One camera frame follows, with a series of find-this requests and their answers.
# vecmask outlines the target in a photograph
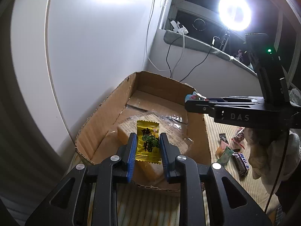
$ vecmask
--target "black robotic device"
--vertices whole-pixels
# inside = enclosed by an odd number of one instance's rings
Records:
[[[258,75],[263,98],[226,97],[187,101],[188,112],[208,113],[214,121],[243,127],[299,128],[300,107],[289,102],[284,73],[266,34],[246,35],[248,52]],[[271,225],[240,184],[218,163],[197,164],[180,154],[178,147],[160,134],[160,152],[165,178],[181,184],[180,226],[205,226],[201,182],[204,182],[211,226]],[[85,226],[92,184],[96,183],[92,226],[118,226],[117,183],[129,183],[132,177],[137,135],[131,133],[127,145],[100,164],[78,164],[50,192],[26,221],[26,226]],[[1,222],[18,225],[0,201]]]

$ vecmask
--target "open brown box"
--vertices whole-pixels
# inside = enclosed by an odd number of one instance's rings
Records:
[[[162,115],[176,115],[187,123],[187,136],[193,144],[187,154],[197,163],[211,164],[211,155],[203,115],[187,113],[184,99],[194,88],[150,72],[135,72],[128,76],[103,101],[79,131],[76,151],[91,164],[98,164],[114,155],[123,145],[117,138],[116,128],[124,119],[139,114],[139,109],[156,110]],[[139,166],[135,165],[133,181],[140,185],[152,185]],[[179,189],[177,185],[161,182],[160,189]]]

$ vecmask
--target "red candy wrapper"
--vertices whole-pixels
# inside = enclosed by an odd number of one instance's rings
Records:
[[[232,138],[233,142],[238,144],[240,147],[242,147],[243,149],[244,146],[241,144],[241,142],[244,140],[244,134],[243,134],[243,128],[239,127],[238,130],[235,133],[235,136]]]

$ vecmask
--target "chocolate bar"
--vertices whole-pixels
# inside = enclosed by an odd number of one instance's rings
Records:
[[[246,177],[249,172],[249,165],[241,152],[234,152],[232,154],[235,166],[240,177]]]

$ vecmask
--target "striped fabric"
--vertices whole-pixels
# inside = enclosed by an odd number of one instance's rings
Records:
[[[237,127],[218,124],[213,118],[204,115],[210,144],[212,162],[217,161],[215,151],[220,145],[219,133],[226,133],[230,142],[234,136]],[[246,150],[242,153],[246,158],[249,157],[250,148],[244,141]],[[80,163],[80,157],[75,154],[70,164],[69,170]],[[249,171],[247,177],[240,181],[238,172],[232,160],[225,166],[227,171],[242,185],[242,187],[252,196],[252,198],[264,209],[269,194],[265,191],[260,179],[253,180],[252,171]],[[90,199],[90,208],[88,213],[88,226],[91,226],[91,216],[94,198],[93,186]],[[209,224],[209,212],[205,191],[203,192],[206,225]],[[273,210],[279,204],[277,197],[274,195],[269,205],[269,211]],[[168,194],[167,192],[158,192],[158,190],[144,188],[133,183],[119,184],[117,187],[117,208],[119,226],[178,226],[180,216],[180,196],[176,193]]]

